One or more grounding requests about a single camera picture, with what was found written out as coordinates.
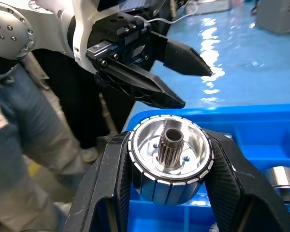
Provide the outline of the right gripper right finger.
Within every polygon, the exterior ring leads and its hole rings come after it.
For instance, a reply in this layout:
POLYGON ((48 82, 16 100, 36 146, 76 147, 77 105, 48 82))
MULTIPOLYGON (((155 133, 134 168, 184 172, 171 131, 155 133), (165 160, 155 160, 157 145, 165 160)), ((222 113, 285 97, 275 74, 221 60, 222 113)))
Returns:
POLYGON ((206 131, 214 163, 205 177, 221 232, 290 232, 290 212, 265 176, 223 133, 206 131))

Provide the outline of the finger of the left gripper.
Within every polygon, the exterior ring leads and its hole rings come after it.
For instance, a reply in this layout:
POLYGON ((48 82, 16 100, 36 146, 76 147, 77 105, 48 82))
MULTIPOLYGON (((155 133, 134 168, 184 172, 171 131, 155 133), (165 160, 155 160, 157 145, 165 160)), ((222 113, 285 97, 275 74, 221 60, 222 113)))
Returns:
POLYGON ((111 87, 134 101, 155 108, 184 108, 186 105, 158 76, 147 70, 113 59, 105 62, 94 74, 96 82, 102 87, 111 87))
POLYGON ((212 70, 191 47, 151 32, 151 56, 173 71, 183 75, 211 76, 212 70))

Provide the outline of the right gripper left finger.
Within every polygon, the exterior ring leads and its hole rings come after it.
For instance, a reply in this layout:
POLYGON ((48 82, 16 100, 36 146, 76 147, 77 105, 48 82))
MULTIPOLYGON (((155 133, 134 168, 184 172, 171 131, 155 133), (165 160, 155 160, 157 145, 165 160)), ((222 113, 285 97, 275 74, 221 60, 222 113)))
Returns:
POLYGON ((125 232, 131 193, 130 132, 114 136, 87 171, 76 192, 66 232, 125 232))

